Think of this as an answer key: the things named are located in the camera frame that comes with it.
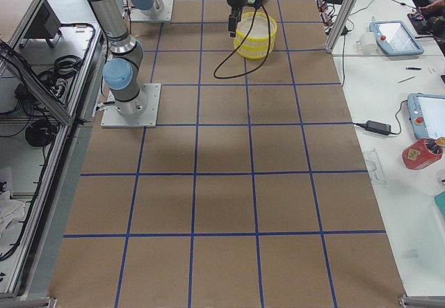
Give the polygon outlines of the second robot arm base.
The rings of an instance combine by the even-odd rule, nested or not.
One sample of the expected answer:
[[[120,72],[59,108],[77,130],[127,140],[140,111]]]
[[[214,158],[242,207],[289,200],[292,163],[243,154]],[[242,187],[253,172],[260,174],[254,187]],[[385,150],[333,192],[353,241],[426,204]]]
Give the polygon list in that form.
[[[143,13],[160,13],[164,9],[162,0],[131,0],[134,7]]]

